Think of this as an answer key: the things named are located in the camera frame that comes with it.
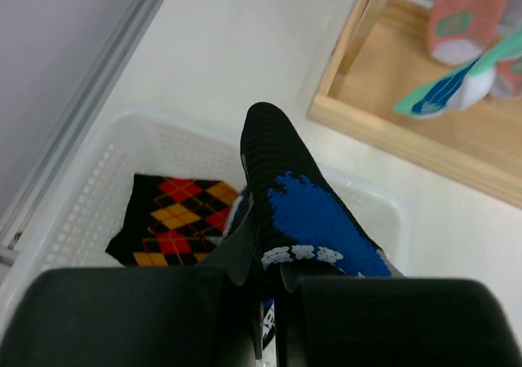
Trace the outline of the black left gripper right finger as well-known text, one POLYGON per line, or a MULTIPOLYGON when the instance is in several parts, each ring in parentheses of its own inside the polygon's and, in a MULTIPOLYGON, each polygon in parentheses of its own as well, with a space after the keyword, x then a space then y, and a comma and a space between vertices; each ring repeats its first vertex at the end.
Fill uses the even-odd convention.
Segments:
POLYGON ((504 312, 464 279, 355 278, 328 264, 279 267, 280 366, 518 366, 504 312))

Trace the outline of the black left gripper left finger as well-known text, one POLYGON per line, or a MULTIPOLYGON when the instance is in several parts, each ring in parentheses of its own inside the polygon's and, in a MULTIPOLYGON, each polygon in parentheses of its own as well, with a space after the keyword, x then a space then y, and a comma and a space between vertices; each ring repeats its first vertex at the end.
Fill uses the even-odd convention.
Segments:
POLYGON ((247 216, 201 263, 44 272, 1 342, 4 366, 253 366, 261 357, 247 216))

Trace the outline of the black blue sock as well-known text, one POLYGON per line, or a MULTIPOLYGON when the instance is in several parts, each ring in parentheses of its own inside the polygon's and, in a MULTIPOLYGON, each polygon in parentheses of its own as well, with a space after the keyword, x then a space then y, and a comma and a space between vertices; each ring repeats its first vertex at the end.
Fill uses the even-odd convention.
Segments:
POLYGON ((230 236, 248 214, 254 216, 268 291, 276 287, 281 263, 325 264, 354 277, 401 275, 326 182, 277 106, 258 102, 249 108, 240 148, 246 186, 223 234, 230 236))

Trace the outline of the mint green sock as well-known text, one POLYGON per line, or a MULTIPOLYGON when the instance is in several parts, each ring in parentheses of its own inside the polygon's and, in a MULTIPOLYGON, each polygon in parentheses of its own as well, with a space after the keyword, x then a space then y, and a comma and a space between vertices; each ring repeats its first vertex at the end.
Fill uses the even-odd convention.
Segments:
POLYGON ((516 29, 473 61, 419 87, 397 102, 393 110, 407 117, 433 118, 446 110, 470 108, 493 89, 500 63, 520 56, 521 29, 516 29))

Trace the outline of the pink sock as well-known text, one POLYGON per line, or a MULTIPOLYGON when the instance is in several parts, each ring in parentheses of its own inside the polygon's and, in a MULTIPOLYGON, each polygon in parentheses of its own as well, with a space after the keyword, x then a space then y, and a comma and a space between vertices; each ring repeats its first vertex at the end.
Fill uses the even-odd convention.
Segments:
POLYGON ((515 99, 521 96, 521 56, 499 61, 490 94, 499 99, 515 99))
POLYGON ((434 0, 427 48, 434 59, 460 65, 493 40, 508 0, 434 0))

